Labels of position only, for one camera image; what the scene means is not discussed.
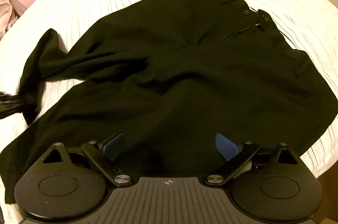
striped bedding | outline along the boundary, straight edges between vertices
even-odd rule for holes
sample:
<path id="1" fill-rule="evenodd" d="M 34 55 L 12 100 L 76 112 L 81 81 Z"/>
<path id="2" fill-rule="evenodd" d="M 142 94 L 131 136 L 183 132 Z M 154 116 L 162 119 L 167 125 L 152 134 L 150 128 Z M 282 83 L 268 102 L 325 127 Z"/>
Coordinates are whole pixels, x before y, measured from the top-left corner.
<path id="1" fill-rule="evenodd" d="M 140 0 L 36 0 L 0 42 L 0 90 L 15 94 L 26 59 L 49 28 L 60 34 L 65 51 L 101 17 Z M 338 9 L 328 0 L 245 0 L 257 10 L 269 12 L 292 48 L 306 51 L 316 68 L 338 96 Z M 43 115 L 79 80 L 47 82 Z M 0 120 L 0 151 L 26 129 L 21 114 Z M 304 154 L 302 160 L 315 177 L 338 159 L 338 118 Z M 22 217 L 16 204 L 4 204 L 0 181 L 0 204 L 6 224 Z"/>

ridged surface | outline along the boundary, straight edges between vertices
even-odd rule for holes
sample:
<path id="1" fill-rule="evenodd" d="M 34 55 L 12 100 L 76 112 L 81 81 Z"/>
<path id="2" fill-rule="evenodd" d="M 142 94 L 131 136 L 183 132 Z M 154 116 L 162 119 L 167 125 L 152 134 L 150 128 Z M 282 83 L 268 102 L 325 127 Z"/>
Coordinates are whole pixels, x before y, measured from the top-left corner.
<path id="1" fill-rule="evenodd" d="M 262 222 L 238 211 L 222 189 L 205 187 L 196 177 L 172 179 L 143 177 L 134 186 L 114 190 L 97 211 L 69 223 L 259 224 Z M 36 224 L 36 222 L 25 220 L 21 224 Z M 301 224 L 316 223 L 307 220 Z"/>

metal screw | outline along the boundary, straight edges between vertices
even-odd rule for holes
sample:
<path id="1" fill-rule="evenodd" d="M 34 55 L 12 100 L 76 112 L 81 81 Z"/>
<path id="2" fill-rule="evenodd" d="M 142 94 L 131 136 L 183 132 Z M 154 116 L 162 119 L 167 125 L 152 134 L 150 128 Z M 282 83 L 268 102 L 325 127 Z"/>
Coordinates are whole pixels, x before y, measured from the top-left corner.
<path id="1" fill-rule="evenodd" d="M 221 183 L 224 179 L 220 175 L 213 174 L 207 177 L 208 182 L 210 183 Z"/>
<path id="2" fill-rule="evenodd" d="M 120 174 L 114 178 L 115 182 L 117 183 L 127 183 L 131 180 L 129 175 Z"/>

triangular cutout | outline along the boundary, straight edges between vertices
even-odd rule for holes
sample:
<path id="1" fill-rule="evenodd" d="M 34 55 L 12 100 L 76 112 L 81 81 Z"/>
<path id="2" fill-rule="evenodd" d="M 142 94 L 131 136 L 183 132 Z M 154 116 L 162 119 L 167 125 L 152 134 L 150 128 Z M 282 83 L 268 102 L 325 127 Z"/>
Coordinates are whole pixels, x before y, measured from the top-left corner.
<path id="1" fill-rule="evenodd" d="M 49 156 L 43 161 L 43 163 L 56 163 L 62 162 L 61 155 L 58 150 L 53 150 Z"/>
<path id="2" fill-rule="evenodd" d="M 89 162 L 84 156 L 77 153 L 69 153 L 69 157 L 74 165 L 83 168 L 90 168 Z"/>
<path id="3" fill-rule="evenodd" d="M 281 150 L 281 154 L 278 158 L 278 163 L 285 163 L 285 164 L 293 164 L 296 165 L 297 161 L 294 159 L 292 154 L 289 152 L 289 150 Z"/>

bed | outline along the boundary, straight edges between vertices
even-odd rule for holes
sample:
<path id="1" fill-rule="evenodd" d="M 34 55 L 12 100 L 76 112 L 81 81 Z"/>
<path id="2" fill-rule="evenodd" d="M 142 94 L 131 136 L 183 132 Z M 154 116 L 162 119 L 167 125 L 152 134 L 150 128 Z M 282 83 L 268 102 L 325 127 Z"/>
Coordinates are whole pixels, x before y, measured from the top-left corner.
<path id="1" fill-rule="evenodd" d="M 140 0 L 36 0 L 0 41 L 0 90 L 16 94 L 24 64 L 49 28 L 59 33 L 60 46 L 69 51 L 101 17 Z M 338 9 L 328 0 L 245 0 L 274 19 L 294 49 L 306 51 L 338 97 Z M 79 80 L 47 82 L 38 118 Z M 0 151 L 27 125 L 22 114 L 0 120 Z M 301 159 L 318 178 L 338 160 L 338 117 Z M 22 220 L 16 204 L 5 204 L 0 180 L 0 205 L 5 224 Z"/>

